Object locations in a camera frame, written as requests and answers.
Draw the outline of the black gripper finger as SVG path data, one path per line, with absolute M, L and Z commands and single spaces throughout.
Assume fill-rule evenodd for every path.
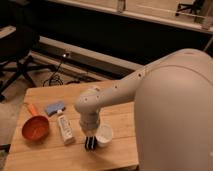
M 95 150 L 97 146 L 97 138 L 95 136 L 92 137 L 91 149 Z
M 91 149 L 91 137 L 85 137 L 85 149 L 90 150 Z

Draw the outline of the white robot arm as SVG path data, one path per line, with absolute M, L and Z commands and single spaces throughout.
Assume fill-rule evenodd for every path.
M 96 132 L 102 108 L 127 102 L 140 171 L 213 171 L 213 57 L 178 50 L 106 89 L 87 90 L 75 102 L 82 131 Z

